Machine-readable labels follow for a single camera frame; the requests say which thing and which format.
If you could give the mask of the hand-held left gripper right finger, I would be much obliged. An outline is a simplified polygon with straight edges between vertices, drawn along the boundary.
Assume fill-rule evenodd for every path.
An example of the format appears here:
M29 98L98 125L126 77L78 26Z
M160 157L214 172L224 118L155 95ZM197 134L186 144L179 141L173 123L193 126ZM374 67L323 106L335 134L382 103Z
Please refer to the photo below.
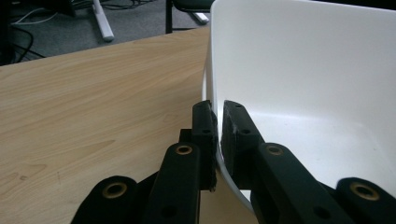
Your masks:
M238 189L252 188L252 157L260 143L262 136L245 107L225 101L220 146L226 170Z

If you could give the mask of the white plastic bin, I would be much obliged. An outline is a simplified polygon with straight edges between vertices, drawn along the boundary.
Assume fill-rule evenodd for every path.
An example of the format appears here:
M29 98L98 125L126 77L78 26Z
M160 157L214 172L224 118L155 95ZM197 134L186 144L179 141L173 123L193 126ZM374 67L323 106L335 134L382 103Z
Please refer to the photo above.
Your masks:
M241 104L321 183L396 197L396 8L215 0L203 96Z

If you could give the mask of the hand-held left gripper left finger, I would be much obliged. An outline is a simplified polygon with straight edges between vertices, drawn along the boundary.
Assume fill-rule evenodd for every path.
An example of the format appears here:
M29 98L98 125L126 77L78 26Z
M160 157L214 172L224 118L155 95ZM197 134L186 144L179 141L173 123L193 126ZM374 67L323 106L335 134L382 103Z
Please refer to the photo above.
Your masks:
M198 146L201 153L200 189L214 191L217 185L217 120L212 111L211 102L208 100L192 107L191 140Z

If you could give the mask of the black folding chair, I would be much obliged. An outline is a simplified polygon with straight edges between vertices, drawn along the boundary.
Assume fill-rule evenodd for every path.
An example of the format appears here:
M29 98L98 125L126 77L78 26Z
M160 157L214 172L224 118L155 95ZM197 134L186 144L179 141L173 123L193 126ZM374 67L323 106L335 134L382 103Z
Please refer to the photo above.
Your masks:
M209 18L205 15L215 0L165 0L165 32L184 31L184 28L173 27L173 8L190 13L200 24L208 24Z

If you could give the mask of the white metal desk frame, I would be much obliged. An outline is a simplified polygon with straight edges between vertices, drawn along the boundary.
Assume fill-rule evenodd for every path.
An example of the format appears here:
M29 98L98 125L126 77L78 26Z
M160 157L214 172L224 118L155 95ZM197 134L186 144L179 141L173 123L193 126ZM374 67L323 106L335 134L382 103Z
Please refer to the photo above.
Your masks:
M93 13L95 15L98 27L100 29L102 38L104 39L105 42L113 41L114 34L113 34L112 29L108 23L107 18L106 18L106 14L103 11L100 0L92 0L92 9L93 9ZM201 24L209 23L209 18L205 15L204 12L191 11L191 15L195 19L197 19L198 22L200 22Z

